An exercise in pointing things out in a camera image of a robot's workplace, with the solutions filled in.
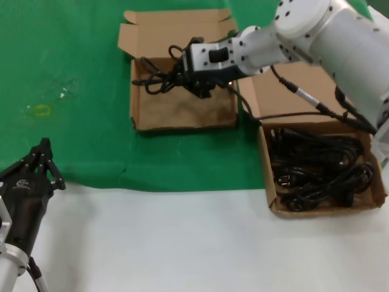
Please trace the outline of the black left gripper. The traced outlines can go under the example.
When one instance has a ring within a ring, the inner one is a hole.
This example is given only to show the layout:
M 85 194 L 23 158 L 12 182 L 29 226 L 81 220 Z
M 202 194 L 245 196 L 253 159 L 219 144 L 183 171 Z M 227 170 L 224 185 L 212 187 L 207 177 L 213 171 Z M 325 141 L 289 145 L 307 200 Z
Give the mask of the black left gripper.
M 17 175 L 35 172 L 40 175 Z M 47 178 L 48 172 L 52 182 Z M 30 255 L 53 190 L 66 189 L 64 178 L 53 161 L 50 139 L 42 138 L 25 157 L 3 170 L 1 180 L 4 180 L 1 195 L 12 219 L 5 242 Z

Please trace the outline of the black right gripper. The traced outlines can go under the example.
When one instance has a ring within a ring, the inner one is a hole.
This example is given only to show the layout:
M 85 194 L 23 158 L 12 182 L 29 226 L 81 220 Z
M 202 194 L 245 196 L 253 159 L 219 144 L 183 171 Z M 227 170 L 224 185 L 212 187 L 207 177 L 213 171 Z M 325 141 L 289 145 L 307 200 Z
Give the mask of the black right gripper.
M 222 83 L 232 82 L 249 77 L 238 66 L 230 66 L 224 69 L 192 70 L 188 76 L 182 79 L 182 86 L 200 99 L 210 98 L 211 91 L 216 88 L 216 81 Z

